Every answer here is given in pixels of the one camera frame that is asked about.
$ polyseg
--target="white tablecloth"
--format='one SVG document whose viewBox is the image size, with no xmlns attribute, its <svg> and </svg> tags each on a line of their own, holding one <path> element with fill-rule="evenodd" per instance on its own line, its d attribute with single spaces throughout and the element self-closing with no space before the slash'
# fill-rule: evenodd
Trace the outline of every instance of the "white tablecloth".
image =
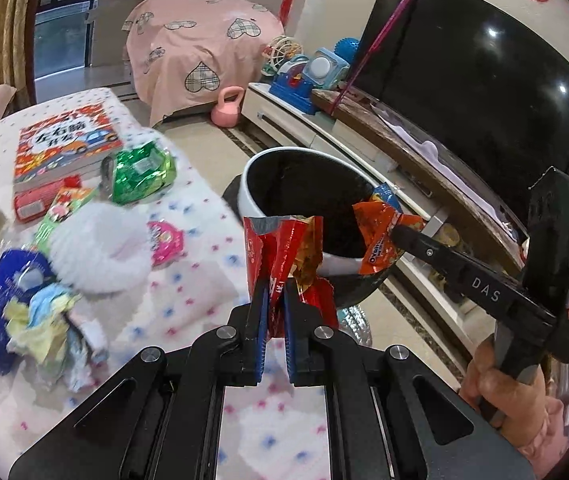
<svg viewBox="0 0 569 480">
<path fill-rule="evenodd" d="M 0 121 L 0 208 L 13 218 L 12 174 L 20 128 L 81 105 L 104 102 L 129 147 L 157 138 L 177 158 L 178 179 L 164 194 L 136 205 L 149 219 L 166 219 L 185 231 L 186 254 L 154 270 L 148 282 L 96 303 L 110 340 L 101 380 L 145 346 L 171 351 L 226 323 L 232 307 L 248 301 L 242 229 L 228 206 L 162 134 L 141 130 L 108 89 L 37 105 Z M 330 477 L 323 388 L 295 389 L 286 373 L 283 341 L 268 346 L 264 380 L 256 388 L 228 388 L 218 477 L 243 480 L 322 480 Z M 0 477 L 36 440 L 90 392 L 71 394 L 62 381 L 52 391 L 23 360 L 0 378 Z"/>
</svg>

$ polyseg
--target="tile floor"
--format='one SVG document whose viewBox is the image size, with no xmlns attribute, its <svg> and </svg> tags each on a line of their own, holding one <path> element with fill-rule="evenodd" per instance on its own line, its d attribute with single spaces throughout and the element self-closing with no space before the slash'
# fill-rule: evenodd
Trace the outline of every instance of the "tile floor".
<svg viewBox="0 0 569 480">
<path fill-rule="evenodd" d="M 149 124 L 150 109 L 137 98 L 124 66 L 75 69 L 36 82 L 39 102 L 99 86 L 111 88 L 140 124 Z M 223 130 L 209 122 L 205 114 L 165 121 L 158 130 L 184 150 L 219 194 L 242 172 L 254 153 L 274 145 L 260 130 Z M 369 319 L 375 348 L 403 344 L 447 384 L 459 387 L 465 370 L 463 359 L 399 283 L 387 280 L 361 306 Z"/>
</svg>

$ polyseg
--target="finger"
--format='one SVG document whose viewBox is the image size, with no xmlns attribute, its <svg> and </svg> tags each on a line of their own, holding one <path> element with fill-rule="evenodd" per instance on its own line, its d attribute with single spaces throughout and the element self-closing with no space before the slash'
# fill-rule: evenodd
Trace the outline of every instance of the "finger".
<svg viewBox="0 0 569 480">
<path fill-rule="evenodd" d="M 533 388 L 538 393 L 535 406 L 524 418 L 509 418 L 504 421 L 500 430 L 504 438 L 514 447 L 522 447 L 530 444 L 539 433 L 546 417 L 546 399 L 543 391 L 544 376 L 540 373 L 536 376 Z"/>
<path fill-rule="evenodd" d="M 493 350 L 493 335 L 487 337 L 475 349 L 473 361 L 480 374 L 495 367 L 495 351 Z"/>
<path fill-rule="evenodd" d="M 471 361 L 458 394 L 462 399 L 466 400 L 467 404 L 474 410 L 477 410 L 477 399 L 480 396 L 480 390 L 478 389 L 479 378 L 480 373 L 475 363 Z"/>
<path fill-rule="evenodd" d="M 512 377 L 492 368 L 480 375 L 478 389 L 480 394 L 506 416 L 523 419 L 544 401 L 544 378 L 536 376 L 532 386 L 519 383 Z"/>
</svg>

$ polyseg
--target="pink bedspread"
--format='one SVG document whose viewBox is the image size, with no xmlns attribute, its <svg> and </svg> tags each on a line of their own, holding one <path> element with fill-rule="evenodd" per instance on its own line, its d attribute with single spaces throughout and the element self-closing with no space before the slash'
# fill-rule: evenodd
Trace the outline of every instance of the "pink bedspread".
<svg viewBox="0 0 569 480">
<path fill-rule="evenodd" d="M 257 81 L 264 47 L 283 33 L 273 14 L 246 0 L 146 0 L 122 30 L 151 125 Z"/>
</svg>

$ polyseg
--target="television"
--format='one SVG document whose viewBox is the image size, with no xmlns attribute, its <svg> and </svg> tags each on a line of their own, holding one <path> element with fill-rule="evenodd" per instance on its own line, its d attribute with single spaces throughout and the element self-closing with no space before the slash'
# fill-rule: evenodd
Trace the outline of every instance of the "television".
<svg viewBox="0 0 569 480">
<path fill-rule="evenodd" d="M 353 67 L 399 2 L 376 0 Z M 542 173 L 569 174 L 569 62 L 484 0 L 413 0 L 354 86 L 444 145 L 522 224 Z"/>
</svg>

